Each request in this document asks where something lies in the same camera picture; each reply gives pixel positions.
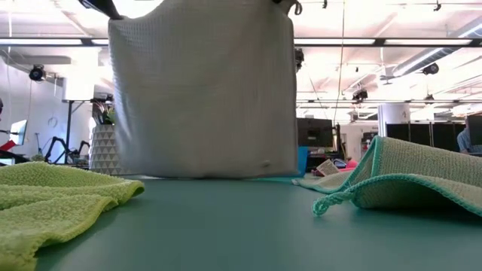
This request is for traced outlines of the lime green microfiber towel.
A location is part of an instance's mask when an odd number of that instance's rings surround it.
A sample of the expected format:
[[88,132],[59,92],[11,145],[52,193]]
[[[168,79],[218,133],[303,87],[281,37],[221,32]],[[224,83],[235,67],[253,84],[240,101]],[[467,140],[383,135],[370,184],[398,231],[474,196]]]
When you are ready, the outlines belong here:
[[1,166],[0,271],[35,271],[38,249],[74,239],[144,190],[141,181],[67,166]]

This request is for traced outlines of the black frame stand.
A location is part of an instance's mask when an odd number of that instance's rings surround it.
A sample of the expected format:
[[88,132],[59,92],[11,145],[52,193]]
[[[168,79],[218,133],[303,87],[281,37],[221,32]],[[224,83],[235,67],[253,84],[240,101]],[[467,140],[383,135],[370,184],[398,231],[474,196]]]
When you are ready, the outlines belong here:
[[64,139],[65,142],[65,153],[64,156],[64,163],[67,164],[69,161],[69,152],[70,152],[70,138],[71,138],[71,127],[72,127],[72,114],[77,111],[83,104],[93,104],[95,102],[103,102],[105,104],[113,103],[113,98],[108,97],[106,99],[100,98],[92,98],[92,99],[64,99],[64,103],[68,104],[68,113],[67,113],[67,124],[66,124],[66,137]]

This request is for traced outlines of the tilted bright monitor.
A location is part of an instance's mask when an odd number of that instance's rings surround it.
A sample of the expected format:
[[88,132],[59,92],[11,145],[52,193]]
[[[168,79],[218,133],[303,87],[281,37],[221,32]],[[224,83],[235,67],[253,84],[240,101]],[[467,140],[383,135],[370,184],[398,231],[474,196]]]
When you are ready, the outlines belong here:
[[23,145],[26,137],[27,120],[20,120],[12,123],[10,128],[10,140],[15,145]]

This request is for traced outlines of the blue plastic bin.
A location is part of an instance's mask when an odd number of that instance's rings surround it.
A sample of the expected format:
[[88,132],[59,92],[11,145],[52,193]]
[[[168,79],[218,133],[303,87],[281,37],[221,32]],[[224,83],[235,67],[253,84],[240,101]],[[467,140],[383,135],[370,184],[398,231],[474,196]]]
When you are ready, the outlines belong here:
[[297,177],[304,177],[307,170],[307,159],[309,156],[308,147],[299,147],[297,149]]

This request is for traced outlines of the white round column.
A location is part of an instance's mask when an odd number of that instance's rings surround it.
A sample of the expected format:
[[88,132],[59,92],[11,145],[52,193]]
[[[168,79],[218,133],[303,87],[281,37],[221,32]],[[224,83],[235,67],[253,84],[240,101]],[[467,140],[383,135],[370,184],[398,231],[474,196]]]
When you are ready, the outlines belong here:
[[405,103],[385,103],[377,108],[378,135],[387,136],[387,124],[410,122],[410,106]]

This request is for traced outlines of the black background robot arms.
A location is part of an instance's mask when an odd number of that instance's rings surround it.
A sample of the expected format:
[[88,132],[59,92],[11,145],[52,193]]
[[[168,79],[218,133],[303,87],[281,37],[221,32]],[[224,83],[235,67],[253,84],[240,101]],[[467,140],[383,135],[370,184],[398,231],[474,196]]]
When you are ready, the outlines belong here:
[[[63,152],[55,160],[51,160],[50,156],[56,143],[61,144],[61,146],[63,147]],[[76,160],[79,160],[81,158],[81,153],[84,148],[90,149],[90,143],[86,141],[81,141],[79,148],[70,149],[63,139],[54,136],[51,140],[49,148],[47,149],[47,153],[44,155],[44,162],[50,164],[58,164],[61,159],[64,159],[65,164],[68,164],[69,160],[75,163]]]

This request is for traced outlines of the pink microfiber towel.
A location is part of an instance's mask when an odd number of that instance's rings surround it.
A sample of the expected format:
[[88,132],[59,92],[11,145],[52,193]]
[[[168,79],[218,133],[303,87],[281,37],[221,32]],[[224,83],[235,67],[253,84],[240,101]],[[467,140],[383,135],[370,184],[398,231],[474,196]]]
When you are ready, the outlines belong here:
[[312,173],[315,176],[325,177],[339,172],[351,172],[357,165],[358,163],[354,160],[326,160],[313,169]]

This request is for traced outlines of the succulent in patterned white pot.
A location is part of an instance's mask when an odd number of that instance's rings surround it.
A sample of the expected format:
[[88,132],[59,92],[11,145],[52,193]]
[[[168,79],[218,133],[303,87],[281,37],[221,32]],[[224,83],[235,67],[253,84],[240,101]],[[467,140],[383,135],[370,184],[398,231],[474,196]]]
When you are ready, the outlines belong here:
[[114,126],[114,106],[111,103],[95,101],[91,131],[89,170],[105,175],[125,175],[117,152]]

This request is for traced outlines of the grey microfiber towel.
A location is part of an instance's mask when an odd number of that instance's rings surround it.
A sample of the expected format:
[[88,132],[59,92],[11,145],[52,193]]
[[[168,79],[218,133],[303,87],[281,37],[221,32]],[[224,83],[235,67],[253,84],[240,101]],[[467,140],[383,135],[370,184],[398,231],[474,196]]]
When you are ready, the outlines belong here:
[[297,170],[296,0],[163,0],[108,23],[122,167],[166,178]]

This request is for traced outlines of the pale green teal-edged towel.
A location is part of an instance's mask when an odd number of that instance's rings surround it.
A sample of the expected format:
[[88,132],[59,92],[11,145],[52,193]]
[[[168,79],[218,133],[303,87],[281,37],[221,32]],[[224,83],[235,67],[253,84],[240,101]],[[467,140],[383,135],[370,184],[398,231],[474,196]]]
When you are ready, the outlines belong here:
[[377,136],[357,167],[297,184],[321,194],[313,214],[342,202],[361,209],[443,209],[482,217],[482,157]]

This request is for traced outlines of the grey ceiling duct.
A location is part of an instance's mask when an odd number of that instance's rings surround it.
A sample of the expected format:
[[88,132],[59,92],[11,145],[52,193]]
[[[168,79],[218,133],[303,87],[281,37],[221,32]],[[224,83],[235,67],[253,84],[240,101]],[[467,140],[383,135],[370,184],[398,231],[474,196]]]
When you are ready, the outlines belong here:
[[397,64],[395,67],[387,69],[386,73],[380,76],[380,79],[384,81],[403,77],[435,64],[438,60],[449,56],[462,48],[468,48],[471,46],[478,47],[482,44],[482,15],[455,32],[452,32],[449,35],[449,38],[467,39],[468,42],[466,44],[455,44],[453,46],[447,44],[429,47],[428,49],[422,50],[418,54],[412,56],[410,59]]

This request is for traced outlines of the black partition panels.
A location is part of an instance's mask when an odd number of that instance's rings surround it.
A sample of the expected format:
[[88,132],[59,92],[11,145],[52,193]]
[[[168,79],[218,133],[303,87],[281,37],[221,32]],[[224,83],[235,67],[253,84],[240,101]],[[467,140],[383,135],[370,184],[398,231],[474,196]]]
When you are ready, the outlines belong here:
[[465,128],[454,122],[388,123],[386,136],[407,142],[459,152],[457,136]]

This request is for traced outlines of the black overhead crossbar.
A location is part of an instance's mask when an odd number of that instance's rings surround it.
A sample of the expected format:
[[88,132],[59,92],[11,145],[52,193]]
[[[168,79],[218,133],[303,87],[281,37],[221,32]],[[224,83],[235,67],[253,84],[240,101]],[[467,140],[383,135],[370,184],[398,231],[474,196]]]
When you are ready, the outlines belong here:
[[[482,38],[295,38],[295,47],[482,47]],[[107,47],[107,38],[8,38],[3,47]]]

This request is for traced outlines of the green table mat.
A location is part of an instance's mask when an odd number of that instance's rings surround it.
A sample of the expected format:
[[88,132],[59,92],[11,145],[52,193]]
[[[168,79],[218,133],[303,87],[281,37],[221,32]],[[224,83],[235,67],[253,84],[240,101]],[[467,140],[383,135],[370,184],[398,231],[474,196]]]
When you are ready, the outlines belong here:
[[36,271],[482,271],[482,218],[464,210],[312,213],[317,193],[261,181],[146,180]]

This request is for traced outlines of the black computer monitor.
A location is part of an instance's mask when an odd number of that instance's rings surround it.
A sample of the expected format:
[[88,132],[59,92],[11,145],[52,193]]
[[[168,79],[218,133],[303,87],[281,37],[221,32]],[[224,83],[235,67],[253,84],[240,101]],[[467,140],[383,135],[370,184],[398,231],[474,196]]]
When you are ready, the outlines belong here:
[[298,118],[297,142],[301,147],[331,148],[334,145],[332,120]]

